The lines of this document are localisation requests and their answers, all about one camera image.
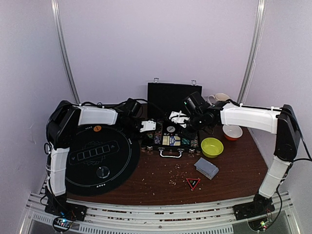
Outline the orange round button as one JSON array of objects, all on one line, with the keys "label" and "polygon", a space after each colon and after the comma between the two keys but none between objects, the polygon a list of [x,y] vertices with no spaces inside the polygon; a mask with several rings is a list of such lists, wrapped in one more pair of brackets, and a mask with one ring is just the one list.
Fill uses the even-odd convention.
[{"label": "orange round button", "polygon": [[94,127],[95,132],[99,132],[101,129],[102,129],[102,127],[100,125],[97,125]]}]

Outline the black poker chip case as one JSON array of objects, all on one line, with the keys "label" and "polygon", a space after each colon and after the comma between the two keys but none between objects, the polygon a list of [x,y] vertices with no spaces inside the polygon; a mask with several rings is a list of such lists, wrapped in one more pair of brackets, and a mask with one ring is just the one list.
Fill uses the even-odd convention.
[{"label": "black poker chip case", "polygon": [[159,78],[147,85],[147,117],[156,128],[146,133],[141,148],[157,151],[161,157],[180,158],[183,153],[199,154],[199,133],[186,130],[190,120],[189,107],[184,99],[194,92],[202,93],[196,80],[191,84],[163,83]]}]

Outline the clear black round button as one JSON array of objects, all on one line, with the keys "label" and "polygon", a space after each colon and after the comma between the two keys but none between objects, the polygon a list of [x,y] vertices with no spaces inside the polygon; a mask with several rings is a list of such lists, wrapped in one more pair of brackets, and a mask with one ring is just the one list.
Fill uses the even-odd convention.
[{"label": "clear black round button", "polygon": [[98,167],[96,171],[96,175],[101,179],[105,179],[110,175],[110,170],[106,166]]}]

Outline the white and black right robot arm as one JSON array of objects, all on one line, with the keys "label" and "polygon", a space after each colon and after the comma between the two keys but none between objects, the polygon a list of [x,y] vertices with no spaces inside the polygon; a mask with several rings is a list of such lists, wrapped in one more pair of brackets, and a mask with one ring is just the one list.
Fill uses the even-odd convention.
[{"label": "white and black right robot arm", "polygon": [[231,99],[206,102],[199,92],[183,101],[187,113],[172,112],[169,121],[180,126],[180,134],[188,137],[205,127],[239,126],[263,132],[273,140],[273,158],[253,200],[233,207],[236,220],[244,220],[274,211],[273,195],[278,194],[292,165],[298,161],[300,144],[306,148],[293,107],[257,107]]}]

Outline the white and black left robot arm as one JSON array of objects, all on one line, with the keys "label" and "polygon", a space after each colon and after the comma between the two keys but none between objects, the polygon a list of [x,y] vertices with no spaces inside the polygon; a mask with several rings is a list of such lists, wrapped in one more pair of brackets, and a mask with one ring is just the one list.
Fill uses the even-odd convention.
[{"label": "white and black left robot arm", "polygon": [[47,213],[83,221],[86,208],[68,203],[68,193],[101,195],[133,174],[140,135],[156,129],[154,120],[137,117],[140,109],[131,98],[115,105],[59,103],[46,125]]}]

